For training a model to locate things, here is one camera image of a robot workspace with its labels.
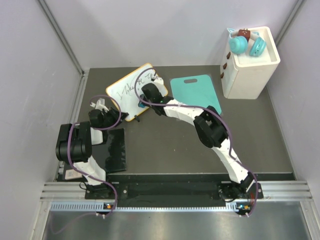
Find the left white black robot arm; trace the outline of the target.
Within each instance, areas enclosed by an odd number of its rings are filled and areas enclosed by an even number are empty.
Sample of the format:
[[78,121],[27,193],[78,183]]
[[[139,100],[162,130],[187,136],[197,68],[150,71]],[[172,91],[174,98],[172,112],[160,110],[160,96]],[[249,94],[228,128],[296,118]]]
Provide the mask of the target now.
[[72,125],[60,126],[55,154],[59,161],[73,163],[74,172],[81,172],[91,186],[102,198],[109,198],[114,191],[108,183],[107,174],[123,172],[127,169],[125,131],[118,126],[129,114],[102,107],[88,113],[89,120],[76,124],[72,134]]

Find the blue heart eraser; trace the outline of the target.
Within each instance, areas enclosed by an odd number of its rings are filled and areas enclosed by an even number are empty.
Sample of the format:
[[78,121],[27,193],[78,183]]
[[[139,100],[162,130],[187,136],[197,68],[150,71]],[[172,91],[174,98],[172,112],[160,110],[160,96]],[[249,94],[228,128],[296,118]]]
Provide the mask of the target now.
[[146,105],[145,105],[143,102],[139,102],[139,103],[138,103],[138,107],[139,107],[139,108],[145,108]]

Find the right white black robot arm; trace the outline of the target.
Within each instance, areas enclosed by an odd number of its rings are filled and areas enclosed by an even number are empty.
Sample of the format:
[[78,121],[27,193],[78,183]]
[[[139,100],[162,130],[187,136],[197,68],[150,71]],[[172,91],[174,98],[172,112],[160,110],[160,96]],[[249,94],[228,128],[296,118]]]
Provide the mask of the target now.
[[226,168],[237,197],[245,198],[253,186],[255,193],[259,193],[256,176],[233,151],[230,130],[214,107],[186,105],[171,96],[163,96],[155,83],[148,83],[141,89],[138,97],[143,105],[151,107],[159,116],[175,118],[195,127],[200,142],[212,149]]

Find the yellow framed whiteboard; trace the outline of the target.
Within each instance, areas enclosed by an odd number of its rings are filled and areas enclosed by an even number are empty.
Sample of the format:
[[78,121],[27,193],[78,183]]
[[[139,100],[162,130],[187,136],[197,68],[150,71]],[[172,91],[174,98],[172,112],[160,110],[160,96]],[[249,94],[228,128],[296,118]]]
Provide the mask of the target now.
[[[135,115],[139,116],[149,109],[147,106],[138,107],[139,99],[136,93],[141,95],[142,86],[151,83],[153,76],[159,76],[152,68],[150,63],[146,63],[106,88],[107,95],[113,98],[114,104],[120,107],[121,112],[128,113],[125,119],[127,122],[134,120]],[[157,88],[163,96],[168,95],[168,89],[164,85]]]

